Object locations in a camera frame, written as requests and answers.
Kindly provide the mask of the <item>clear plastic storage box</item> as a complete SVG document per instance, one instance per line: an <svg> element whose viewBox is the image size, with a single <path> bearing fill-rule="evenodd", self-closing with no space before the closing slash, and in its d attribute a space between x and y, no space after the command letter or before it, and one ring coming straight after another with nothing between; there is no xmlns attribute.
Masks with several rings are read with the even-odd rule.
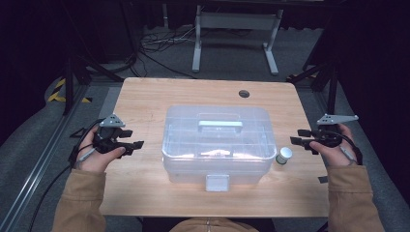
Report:
<svg viewBox="0 0 410 232"><path fill-rule="evenodd" d="M208 191L255 185L277 153L270 116L261 107L174 105L166 112L162 163L173 183Z"/></svg>

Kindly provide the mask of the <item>person's right hand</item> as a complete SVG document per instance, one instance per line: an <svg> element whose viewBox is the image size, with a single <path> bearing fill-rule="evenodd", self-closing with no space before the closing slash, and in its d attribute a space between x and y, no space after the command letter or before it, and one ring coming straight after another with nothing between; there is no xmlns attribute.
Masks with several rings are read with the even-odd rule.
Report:
<svg viewBox="0 0 410 232"><path fill-rule="evenodd" d="M348 166L359 163L353 147L346 140L334 148L315 141L310 143L310 147L321 154L329 166Z"/></svg>

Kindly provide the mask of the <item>person's left hand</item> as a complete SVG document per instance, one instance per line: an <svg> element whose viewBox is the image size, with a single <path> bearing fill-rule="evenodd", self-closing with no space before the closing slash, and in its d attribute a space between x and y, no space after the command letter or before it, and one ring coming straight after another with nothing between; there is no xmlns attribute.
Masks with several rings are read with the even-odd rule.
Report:
<svg viewBox="0 0 410 232"><path fill-rule="evenodd" d="M95 151L92 142L97 129L98 127L94 126L81 141L74 165L75 169L95 173L104 173L109 164L120 158L125 152L124 147L116 148L105 154Z"/></svg>

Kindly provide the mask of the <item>white metal desk frame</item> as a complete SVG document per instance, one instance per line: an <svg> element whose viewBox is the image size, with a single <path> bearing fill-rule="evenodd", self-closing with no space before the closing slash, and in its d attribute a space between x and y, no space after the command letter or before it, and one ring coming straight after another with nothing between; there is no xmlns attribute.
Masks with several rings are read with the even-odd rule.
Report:
<svg viewBox="0 0 410 232"><path fill-rule="evenodd" d="M191 70L200 71L201 63L201 30L206 29L240 29L270 31L270 39L262 44L271 75L278 75L278 66L274 57L273 46L282 20L283 10L275 14L241 14L241 13L209 13L196 6L195 14L195 45Z"/></svg>

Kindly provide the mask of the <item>person's torso tan jacket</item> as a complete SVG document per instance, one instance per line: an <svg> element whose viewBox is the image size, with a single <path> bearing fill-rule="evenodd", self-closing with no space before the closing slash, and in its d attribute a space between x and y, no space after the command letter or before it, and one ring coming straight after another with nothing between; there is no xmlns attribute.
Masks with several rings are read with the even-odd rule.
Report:
<svg viewBox="0 0 410 232"><path fill-rule="evenodd" d="M259 232L242 222L224 217L194 217L173 226L169 232Z"/></svg>

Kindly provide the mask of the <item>black tripod stand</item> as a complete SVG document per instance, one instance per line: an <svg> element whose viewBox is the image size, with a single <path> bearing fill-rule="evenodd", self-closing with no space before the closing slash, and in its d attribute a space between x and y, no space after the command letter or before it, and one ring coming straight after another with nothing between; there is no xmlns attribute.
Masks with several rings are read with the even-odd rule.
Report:
<svg viewBox="0 0 410 232"><path fill-rule="evenodd" d="M102 65L91 61L88 58L79 55L71 55L65 64L65 72L63 77L66 80L66 102L64 115L68 115L74 107L74 83L76 79L80 86L88 86L91 81L91 75L86 70L91 67L97 73L100 73L115 82L123 82L124 79L114 72L109 71Z"/></svg>
<svg viewBox="0 0 410 232"><path fill-rule="evenodd" d="M314 80L310 84L310 89L313 92L322 92L326 86L329 86L328 98L326 101L326 113L334 114L336 108L337 97L337 66L335 61L325 62L314 66L299 74L291 74L286 78L286 81L296 84L315 74Z"/></svg>

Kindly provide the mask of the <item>yellow black floor tape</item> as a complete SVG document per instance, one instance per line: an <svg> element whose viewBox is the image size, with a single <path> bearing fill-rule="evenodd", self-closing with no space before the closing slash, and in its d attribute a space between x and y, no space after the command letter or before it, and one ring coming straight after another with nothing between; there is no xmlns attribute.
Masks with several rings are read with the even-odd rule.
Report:
<svg viewBox="0 0 410 232"><path fill-rule="evenodd" d="M60 95L60 91L62 90L63 86L66 84L66 79L62 77L55 85L52 93L48 97L49 102L65 102L66 98Z"/></svg>

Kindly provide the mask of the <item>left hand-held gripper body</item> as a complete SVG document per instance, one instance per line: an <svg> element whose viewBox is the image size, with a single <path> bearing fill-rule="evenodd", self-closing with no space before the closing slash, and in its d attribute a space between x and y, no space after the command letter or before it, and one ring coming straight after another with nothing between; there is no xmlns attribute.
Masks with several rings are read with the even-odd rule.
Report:
<svg viewBox="0 0 410 232"><path fill-rule="evenodd" d="M117 148L117 138L125 138L119 137L124 126L125 123L115 113L102 119L93 138L96 150L105 154Z"/></svg>

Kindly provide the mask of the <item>small white bottle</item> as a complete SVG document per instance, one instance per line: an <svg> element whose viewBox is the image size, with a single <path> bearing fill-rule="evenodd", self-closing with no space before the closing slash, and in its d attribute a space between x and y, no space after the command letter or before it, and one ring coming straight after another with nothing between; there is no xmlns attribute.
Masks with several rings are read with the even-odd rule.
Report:
<svg viewBox="0 0 410 232"><path fill-rule="evenodd" d="M285 165L292 158L292 156L293 152L290 148L282 147L276 155L276 162L278 164Z"/></svg>

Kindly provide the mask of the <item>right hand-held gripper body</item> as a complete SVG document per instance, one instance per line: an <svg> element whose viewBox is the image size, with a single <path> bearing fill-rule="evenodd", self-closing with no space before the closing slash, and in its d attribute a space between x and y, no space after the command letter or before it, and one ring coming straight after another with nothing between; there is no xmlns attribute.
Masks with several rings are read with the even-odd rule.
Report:
<svg viewBox="0 0 410 232"><path fill-rule="evenodd" d="M357 115L325 114L316 122L320 136L314 137L314 140L331 148L338 146L343 140L346 140L351 146L354 146L353 141L341 133L339 125L346 122L357 121L358 119L359 117Z"/></svg>

